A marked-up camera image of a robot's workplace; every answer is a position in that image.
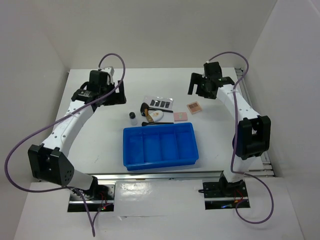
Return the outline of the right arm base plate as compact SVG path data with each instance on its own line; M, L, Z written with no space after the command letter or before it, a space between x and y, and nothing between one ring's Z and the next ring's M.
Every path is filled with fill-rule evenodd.
M203 182L202 189L198 192L203 194L206 210L224 210L238 208L250 208L247 186L244 181L231 188L223 189L220 182Z

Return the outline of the small gold kabuki brush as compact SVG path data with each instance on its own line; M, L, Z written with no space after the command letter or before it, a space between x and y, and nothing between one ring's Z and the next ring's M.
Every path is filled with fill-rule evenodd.
M154 122L153 118L149 115L149 112L148 112L147 109L145 109L145 111L141 112L141 115L142 115L143 117L146 117L146 120L147 120L149 123L153 123L153 122Z

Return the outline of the brown eyeshadow palette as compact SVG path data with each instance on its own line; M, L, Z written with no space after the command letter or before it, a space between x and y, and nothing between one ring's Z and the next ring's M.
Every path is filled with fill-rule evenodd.
M192 115L203 110L197 101L189 103L186 106Z

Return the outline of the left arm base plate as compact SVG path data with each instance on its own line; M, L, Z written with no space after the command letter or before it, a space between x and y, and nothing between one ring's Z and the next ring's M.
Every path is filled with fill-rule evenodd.
M80 191L86 201L90 212L97 212L101 209L102 212L113 212L115 208L115 190L116 183L107 181L102 185L105 186L103 191L100 191L96 196L88 196ZM68 213L83 213L86 211L85 204L81 196L74 190L69 195Z

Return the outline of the clear bottle black cap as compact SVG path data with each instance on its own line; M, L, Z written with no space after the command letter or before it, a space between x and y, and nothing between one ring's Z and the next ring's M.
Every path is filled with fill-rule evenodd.
M137 125L138 122L137 122L136 114L134 112L129 113L129 119L132 126Z

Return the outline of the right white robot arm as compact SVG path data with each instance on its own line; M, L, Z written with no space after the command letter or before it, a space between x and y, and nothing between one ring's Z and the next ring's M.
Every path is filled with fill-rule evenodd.
M218 190L230 197L244 186L244 176L254 160L270 147L271 119L255 111L236 89L230 77L224 77L218 62L206 62L204 73L192 73L188 94L219 99L235 120L235 135L230 167L220 175Z

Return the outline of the thin black makeup brush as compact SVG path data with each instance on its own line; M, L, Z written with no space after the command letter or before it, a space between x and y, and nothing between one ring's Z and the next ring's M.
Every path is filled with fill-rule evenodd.
M142 122L141 126L145 127L145 126L155 126L155 125L171 125L173 124L173 122Z

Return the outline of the pink square compact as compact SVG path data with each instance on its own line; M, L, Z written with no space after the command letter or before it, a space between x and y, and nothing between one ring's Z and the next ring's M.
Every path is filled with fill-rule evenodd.
M188 115L186 112L174 112L173 119L175 122L182 122L188 120Z

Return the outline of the white oval compact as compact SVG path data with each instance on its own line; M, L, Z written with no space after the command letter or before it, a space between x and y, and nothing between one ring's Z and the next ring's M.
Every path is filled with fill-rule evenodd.
M154 122L159 122L163 118L164 112L161 110L154 110L153 112L149 112L149 115L153 118Z

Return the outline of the large black powder brush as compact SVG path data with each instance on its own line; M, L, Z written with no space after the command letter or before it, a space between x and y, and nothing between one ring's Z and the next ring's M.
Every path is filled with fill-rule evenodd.
M162 111L162 112L165 112L165 113L173 113L172 110L167 110L167 109L160 109L160 108L156 108L156 107L150 107L147 103L143 102L141 104L141 107L140 107L140 113L142 116L145 116L146 115L146 110L149 111Z

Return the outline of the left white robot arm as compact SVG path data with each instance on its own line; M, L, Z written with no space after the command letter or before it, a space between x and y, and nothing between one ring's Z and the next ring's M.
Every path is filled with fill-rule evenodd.
M76 170L68 155L80 130L98 107L126 103L124 85L119 85L119 92L114 91L113 75L111 66L91 70L89 80L73 93L66 119L40 145L30 146L27 154L34 178L79 190L88 200L107 192L108 188L100 185L95 176Z

